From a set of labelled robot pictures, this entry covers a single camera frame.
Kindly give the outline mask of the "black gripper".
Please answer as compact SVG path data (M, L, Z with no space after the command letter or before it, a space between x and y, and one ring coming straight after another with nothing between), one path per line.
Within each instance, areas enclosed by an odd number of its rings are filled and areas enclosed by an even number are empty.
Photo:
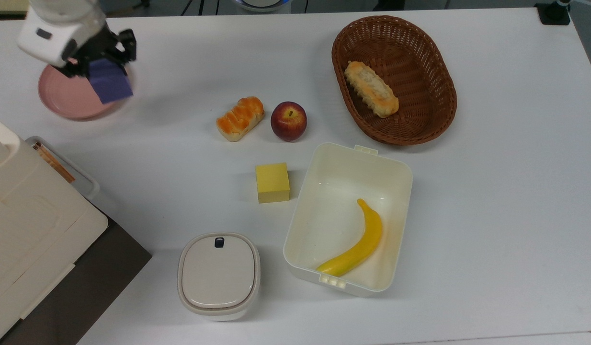
M122 50L116 48L121 44ZM127 63L136 61L136 37L132 29L125 29L117 35L110 31L109 26L104 24L102 29L88 39L83 46L68 57L60 72L68 78L75 76L88 78L90 76L90 65L93 61L107 59L116 64L121 72L125 71Z

